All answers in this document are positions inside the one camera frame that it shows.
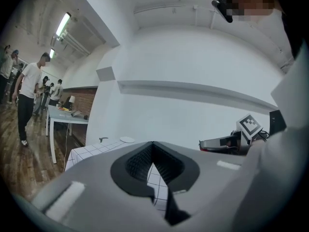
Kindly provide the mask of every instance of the brick wall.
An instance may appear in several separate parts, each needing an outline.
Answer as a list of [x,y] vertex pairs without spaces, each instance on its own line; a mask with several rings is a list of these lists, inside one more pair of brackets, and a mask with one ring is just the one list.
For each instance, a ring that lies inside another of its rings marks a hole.
[[[83,115],[90,115],[93,100],[96,95],[97,88],[69,88],[63,90],[60,101],[65,103],[68,97],[75,96],[75,103],[73,104],[73,110],[79,110]],[[80,143],[85,145],[87,125],[73,124],[73,135]]]

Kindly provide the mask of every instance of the faucet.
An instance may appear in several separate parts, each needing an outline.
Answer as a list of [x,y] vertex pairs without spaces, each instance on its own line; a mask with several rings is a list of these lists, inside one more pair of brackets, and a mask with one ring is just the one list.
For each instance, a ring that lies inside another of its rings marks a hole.
[[100,143],[102,143],[102,140],[103,140],[103,139],[108,139],[108,137],[100,137],[100,138],[99,138]]

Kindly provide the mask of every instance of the black cable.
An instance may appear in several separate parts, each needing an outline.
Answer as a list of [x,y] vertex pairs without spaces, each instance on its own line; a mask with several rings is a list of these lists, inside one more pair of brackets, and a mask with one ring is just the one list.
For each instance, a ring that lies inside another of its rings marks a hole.
[[260,135],[261,138],[263,138],[265,141],[267,141],[267,139],[266,139],[265,137],[263,137],[263,136],[261,135],[261,133],[258,133],[258,134]]
[[269,133],[267,131],[265,131],[265,130],[261,130],[261,131],[264,132],[264,134],[267,134],[268,137],[270,137],[270,135],[269,135]]

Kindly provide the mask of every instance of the white table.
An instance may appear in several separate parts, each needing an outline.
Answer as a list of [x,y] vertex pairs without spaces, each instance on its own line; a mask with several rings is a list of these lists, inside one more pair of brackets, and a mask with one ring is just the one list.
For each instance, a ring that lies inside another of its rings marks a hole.
[[[139,142],[129,144],[115,139],[103,139],[102,143],[73,149],[70,152],[65,171],[88,157],[95,157],[112,150],[121,150],[125,146],[137,143]],[[164,216],[168,199],[168,188],[153,164],[148,172],[147,185],[154,188],[154,206]]]
[[57,163],[55,155],[55,145],[54,145],[54,122],[69,123],[70,136],[72,136],[72,124],[88,124],[88,120],[85,120],[82,115],[77,115],[72,117],[69,112],[58,110],[55,106],[48,105],[47,115],[46,115],[46,128],[45,135],[48,136],[48,118],[50,118],[50,128],[49,128],[49,140],[50,140],[50,150],[52,152],[53,163]]

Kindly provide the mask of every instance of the table leg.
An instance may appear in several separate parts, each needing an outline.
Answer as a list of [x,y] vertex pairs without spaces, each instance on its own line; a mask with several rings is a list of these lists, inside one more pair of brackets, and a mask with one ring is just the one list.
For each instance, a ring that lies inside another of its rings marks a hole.
[[46,114],[46,126],[45,126],[45,135],[48,136],[48,119],[49,119],[49,111],[47,106],[47,114]]
[[52,118],[50,119],[49,140],[50,140],[50,151],[52,153],[53,163],[57,163],[55,155],[55,146],[54,146],[54,120]]
[[70,127],[70,136],[72,136],[72,123],[70,123],[69,127]]

